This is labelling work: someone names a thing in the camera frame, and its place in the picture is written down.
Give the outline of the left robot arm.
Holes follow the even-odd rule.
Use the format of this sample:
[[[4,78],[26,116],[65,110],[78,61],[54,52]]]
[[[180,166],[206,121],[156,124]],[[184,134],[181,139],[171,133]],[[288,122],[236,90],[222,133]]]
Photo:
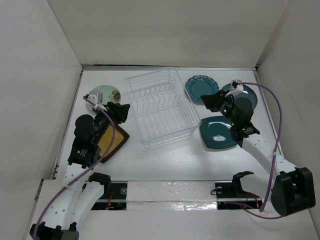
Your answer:
[[[110,176],[94,170],[106,156],[99,142],[109,127],[115,129],[127,120],[130,105],[108,102],[94,109],[94,117],[83,114],[75,121],[62,187],[31,226],[29,234],[34,240],[79,239],[79,226],[96,201],[111,194]]]

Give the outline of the teal square plate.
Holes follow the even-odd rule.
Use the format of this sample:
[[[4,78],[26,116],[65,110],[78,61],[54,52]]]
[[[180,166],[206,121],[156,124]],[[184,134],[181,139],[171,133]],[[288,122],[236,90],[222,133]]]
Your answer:
[[[237,145],[230,128],[231,124],[224,116],[211,116],[201,120],[200,134],[209,149],[223,150]]]

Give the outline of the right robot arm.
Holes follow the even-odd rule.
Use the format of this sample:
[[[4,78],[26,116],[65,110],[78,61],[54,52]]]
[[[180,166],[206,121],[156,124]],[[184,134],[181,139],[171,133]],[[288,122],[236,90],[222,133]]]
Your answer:
[[[306,167],[295,166],[267,144],[251,122],[254,110],[250,100],[234,99],[224,90],[200,98],[208,110],[220,112],[230,122],[232,139],[269,173],[270,192],[265,199],[271,201],[280,216],[286,217],[316,205],[312,172]]]

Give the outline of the mint floral round plate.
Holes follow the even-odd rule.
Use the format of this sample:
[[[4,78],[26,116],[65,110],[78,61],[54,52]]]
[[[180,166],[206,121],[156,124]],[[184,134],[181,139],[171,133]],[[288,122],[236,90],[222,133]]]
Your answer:
[[[121,102],[121,94],[119,90],[111,85],[100,85],[93,88],[90,92],[102,92],[103,102],[99,105],[106,105],[108,102],[119,104]]]

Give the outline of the scalloped teal round plate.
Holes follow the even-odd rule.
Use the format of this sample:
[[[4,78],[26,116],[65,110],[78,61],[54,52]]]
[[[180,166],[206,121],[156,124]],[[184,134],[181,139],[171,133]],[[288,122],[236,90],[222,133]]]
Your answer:
[[[213,95],[220,88],[213,78],[206,75],[195,75],[187,80],[185,89],[193,103],[202,105],[202,95]]]

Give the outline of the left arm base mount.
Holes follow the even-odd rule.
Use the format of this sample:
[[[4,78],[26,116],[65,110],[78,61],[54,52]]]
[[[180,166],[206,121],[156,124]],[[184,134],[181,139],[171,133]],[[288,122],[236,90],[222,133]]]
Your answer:
[[[93,211],[122,211],[127,209],[127,181],[112,181],[111,177],[102,173],[93,173],[89,182],[98,182],[103,186],[103,195],[96,201]]]

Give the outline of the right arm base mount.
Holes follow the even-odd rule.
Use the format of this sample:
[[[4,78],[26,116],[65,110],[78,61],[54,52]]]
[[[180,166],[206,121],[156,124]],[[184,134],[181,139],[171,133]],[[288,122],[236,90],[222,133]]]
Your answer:
[[[253,175],[252,171],[238,172],[229,181],[219,181],[210,194],[216,196],[218,210],[259,209],[263,203],[260,196],[243,189],[241,179]]]

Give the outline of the smooth teal round plate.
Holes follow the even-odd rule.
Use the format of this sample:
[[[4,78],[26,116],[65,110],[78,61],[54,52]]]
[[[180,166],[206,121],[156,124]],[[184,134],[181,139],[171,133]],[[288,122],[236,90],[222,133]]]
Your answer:
[[[242,87],[243,91],[233,97],[233,102],[235,103],[239,98],[245,98],[251,102],[251,107],[255,109],[258,104],[258,97],[256,93],[246,85],[242,85]]]

